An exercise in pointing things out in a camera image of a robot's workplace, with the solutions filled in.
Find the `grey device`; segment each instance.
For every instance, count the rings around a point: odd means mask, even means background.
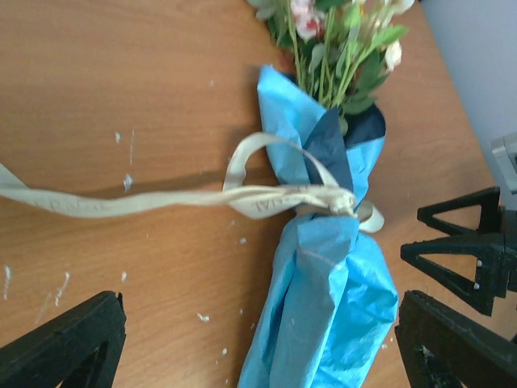
[[[517,194],[517,133],[493,140],[492,155],[511,194]]]

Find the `green leaf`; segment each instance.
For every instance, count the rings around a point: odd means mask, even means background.
[[[340,41],[339,37],[346,32],[347,28],[341,22],[341,15],[337,12],[328,12],[325,21],[325,40],[329,42]]]
[[[349,40],[348,42],[350,43],[348,45],[348,55],[350,60],[353,61],[353,59],[356,58],[363,49],[363,44],[358,40]]]
[[[329,51],[328,62],[329,65],[336,65],[340,56],[339,49],[337,47],[331,47]]]
[[[313,52],[310,56],[309,73],[312,73],[322,63],[325,56],[325,45],[318,43],[313,47]]]
[[[362,90],[375,82],[379,77],[379,73],[382,71],[383,66],[384,64],[380,58],[379,50],[373,50],[360,66],[360,76],[357,82],[357,88]]]
[[[348,28],[361,25],[361,8],[358,2],[348,8],[347,13],[343,17],[343,24]]]
[[[392,44],[395,40],[402,38],[409,31],[404,26],[388,26],[384,30],[378,31],[372,38],[372,45],[378,47]]]
[[[377,77],[377,79],[373,82],[370,82],[368,85],[363,85],[360,87],[360,90],[368,91],[368,93],[372,93],[377,87],[385,83],[386,79],[388,78],[389,74],[382,74],[380,77]]]
[[[278,14],[275,14],[275,17],[267,20],[267,28],[277,46],[282,49],[292,48],[292,39],[288,34],[288,26]]]
[[[357,36],[359,36],[359,30],[360,26],[351,27],[350,30],[348,30],[348,40],[357,40]]]
[[[317,10],[327,12],[333,6],[344,6],[345,0],[316,0],[314,6]]]
[[[341,116],[339,117],[339,130],[343,136],[345,136],[348,132],[348,121]]]
[[[298,51],[300,52],[300,57],[311,58],[316,44],[318,44],[316,39],[309,39],[306,41],[298,40]]]
[[[255,8],[264,8],[275,4],[275,0],[247,0],[248,4]]]
[[[338,64],[336,65],[336,78],[340,79],[343,76],[345,60],[347,59],[347,45],[341,44],[339,46],[341,53],[339,54]]]
[[[343,112],[347,115],[358,115],[361,112],[367,110],[377,100],[377,97],[371,96],[357,101],[348,100],[341,105]]]
[[[265,6],[263,8],[259,8],[257,13],[255,14],[255,17],[259,20],[268,20],[275,14],[275,12],[276,4],[273,4],[272,6]]]

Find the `white paint speck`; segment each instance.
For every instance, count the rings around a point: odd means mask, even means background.
[[[129,145],[129,164],[132,166],[132,155],[135,150],[135,130],[131,131],[131,144]]]
[[[197,313],[197,316],[202,322],[210,322],[210,317],[208,315]]]
[[[43,314],[45,314],[45,311],[47,310],[50,299],[52,299],[52,293],[47,294],[47,297],[45,298],[43,305],[41,305],[40,310],[38,311],[38,315],[36,316],[36,319],[34,320],[35,325],[40,323],[40,320],[43,318]]]
[[[57,295],[56,295],[56,306],[59,306],[59,301],[61,300],[61,297],[63,296],[63,293],[65,292],[66,286],[68,285],[68,282],[70,280],[70,272],[65,272],[65,281],[63,282],[63,285],[57,289]]]
[[[132,183],[133,183],[132,176],[130,174],[126,174],[126,177],[124,178],[123,183],[124,183],[124,190],[126,192],[128,192],[132,187]]]
[[[11,269],[7,266],[4,267],[6,270],[6,279],[3,281],[3,300],[7,300],[7,293],[9,292],[9,284],[11,283]]]

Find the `cream ribbon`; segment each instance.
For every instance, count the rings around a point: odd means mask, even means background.
[[[250,156],[265,146],[282,143],[299,150],[314,164],[323,185],[242,186],[246,177],[246,162]],[[0,196],[80,218],[125,216],[170,205],[229,205],[249,218],[260,219],[299,206],[299,214],[324,213],[359,218],[359,228],[368,233],[377,232],[384,225],[380,212],[366,200],[355,212],[354,194],[339,187],[332,174],[314,156],[297,144],[268,133],[253,133],[237,146],[226,171],[222,192],[147,192],[100,200],[28,188],[0,163]]]

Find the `pink flower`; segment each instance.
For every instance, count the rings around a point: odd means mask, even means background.
[[[300,38],[308,40],[320,35],[325,14],[314,8],[314,0],[291,0],[291,12]]]

